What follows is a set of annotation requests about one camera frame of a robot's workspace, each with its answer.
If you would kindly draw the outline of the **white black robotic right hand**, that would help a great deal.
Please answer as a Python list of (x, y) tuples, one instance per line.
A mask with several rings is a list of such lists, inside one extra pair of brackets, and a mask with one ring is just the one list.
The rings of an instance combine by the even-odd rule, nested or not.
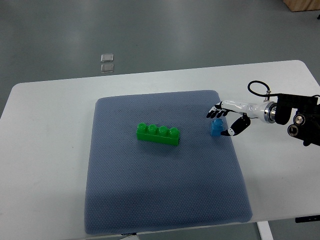
[(265, 100), (262, 104), (246, 103), (234, 100), (223, 100), (215, 104), (207, 113), (206, 118), (225, 117), (228, 113), (240, 114), (240, 117), (221, 136), (237, 136), (251, 124), (251, 119), (259, 119), (264, 123), (275, 123), (277, 104)]

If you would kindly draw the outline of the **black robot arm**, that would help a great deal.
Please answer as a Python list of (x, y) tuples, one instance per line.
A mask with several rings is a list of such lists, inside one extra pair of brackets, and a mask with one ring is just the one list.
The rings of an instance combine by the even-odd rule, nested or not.
[(277, 97), (265, 112), (270, 123), (286, 125), (289, 136), (303, 141), (305, 147), (313, 144), (320, 145), (320, 96), (303, 96), (294, 94), (274, 93), (265, 94), (268, 101), (270, 97)]

